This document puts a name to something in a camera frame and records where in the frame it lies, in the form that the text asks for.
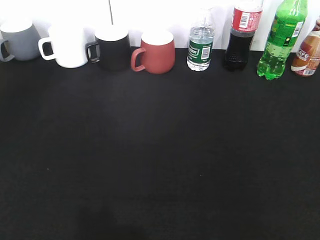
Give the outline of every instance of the water bottle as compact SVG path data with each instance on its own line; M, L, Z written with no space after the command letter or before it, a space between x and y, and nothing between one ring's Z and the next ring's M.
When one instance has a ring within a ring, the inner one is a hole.
M204 71L210 65L215 25L209 9L201 9L198 21L190 29L186 63L193 71Z

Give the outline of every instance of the cola bottle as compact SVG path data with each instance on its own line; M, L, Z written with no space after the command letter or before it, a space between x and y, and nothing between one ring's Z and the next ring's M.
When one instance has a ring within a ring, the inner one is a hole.
M239 0L234 6L229 45L224 66L229 70L245 68L255 32L262 15L263 0Z

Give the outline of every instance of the gray mug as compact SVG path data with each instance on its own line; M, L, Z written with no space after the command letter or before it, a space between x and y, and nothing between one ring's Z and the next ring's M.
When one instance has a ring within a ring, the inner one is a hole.
M10 20L0 26L0 61L12 59L27 61L40 56L38 41L40 36L31 20ZM3 45L9 56L4 57Z

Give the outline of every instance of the mug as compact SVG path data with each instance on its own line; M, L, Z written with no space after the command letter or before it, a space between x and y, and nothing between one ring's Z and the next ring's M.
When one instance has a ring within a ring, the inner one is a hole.
M39 40L38 47L44 60L55 61L64 68L78 68L88 62L85 31L77 26L54 25L48 29L49 37ZM51 43L53 54L45 55L43 45Z
M127 29L110 25L96 30L94 35L96 41L85 45L86 57L91 63L98 63L102 69L109 71L123 70L130 66L131 48ZM95 47L97 55L93 59L89 56L92 47Z
M141 54L141 65L136 66L137 56ZM141 36L141 47L131 56L131 68L135 72L146 70L152 74L164 74L175 65L174 36L169 31L150 31Z
M9 62L12 59L27 61L37 58L40 53L38 41L40 39L36 27L29 19L10 20L1 25L0 31L0 61ZM9 56L2 53L3 44Z

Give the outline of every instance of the plastic bottle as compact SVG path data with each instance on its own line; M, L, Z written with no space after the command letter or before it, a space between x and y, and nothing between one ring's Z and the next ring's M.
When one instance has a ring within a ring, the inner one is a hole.
M210 65L215 25L209 9L201 9L198 21L190 29L186 63L193 71L204 71Z
M308 0L284 0L278 7L257 74L267 80L278 79L285 71L287 58L294 47L308 14Z
M262 15L263 0L239 0L234 6L229 45L224 66L229 70L244 69Z
M320 63L320 18L313 30L301 44L292 62L291 70L296 74L308 77L315 74Z

